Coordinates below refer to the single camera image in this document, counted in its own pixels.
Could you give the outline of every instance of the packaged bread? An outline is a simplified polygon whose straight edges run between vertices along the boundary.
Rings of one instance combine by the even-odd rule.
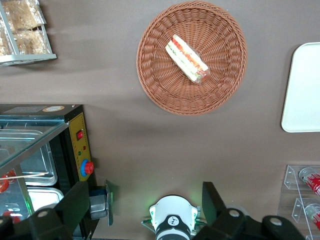
[[[0,27],[0,56],[11,55],[12,51],[9,45],[6,29]]]
[[[5,0],[1,3],[12,32],[31,30],[46,23],[38,0]]]
[[[24,30],[13,33],[21,54],[49,54],[48,46],[41,30]]]
[[[176,34],[165,46],[165,50],[192,82],[202,84],[210,77],[210,69],[198,53]]]

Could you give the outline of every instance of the white tray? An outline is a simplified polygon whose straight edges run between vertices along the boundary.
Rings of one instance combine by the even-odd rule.
[[[320,132],[320,42],[293,54],[281,125],[289,133]]]

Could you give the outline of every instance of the canned drink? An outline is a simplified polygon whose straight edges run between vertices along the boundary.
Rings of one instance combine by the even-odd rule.
[[[305,214],[320,230],[320,204],[309,204],[305,207]]]
[[[299,172],[299,178],[320,196],[320,174],[312,167],[305,167]]]

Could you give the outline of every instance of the green led light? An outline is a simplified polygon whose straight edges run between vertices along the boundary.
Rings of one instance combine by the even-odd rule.
[[[26,198],[24,199],[24,202],[25,202],[26,208],[28,209],[29,214],[33,214],[32,207],[30,206],[30,203]]]

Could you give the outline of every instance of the round wicker basket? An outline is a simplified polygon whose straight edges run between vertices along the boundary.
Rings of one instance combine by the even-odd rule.
[[[195,49],[211,71],[202,85],[190,81],[165,46],[177,34]],[[162,109],[201,115],[224,104],[237,90],[247,65],[247,46],[238,23],[224,9],[203,1],[172,5],[147,27],[136,67],[140,83]]]

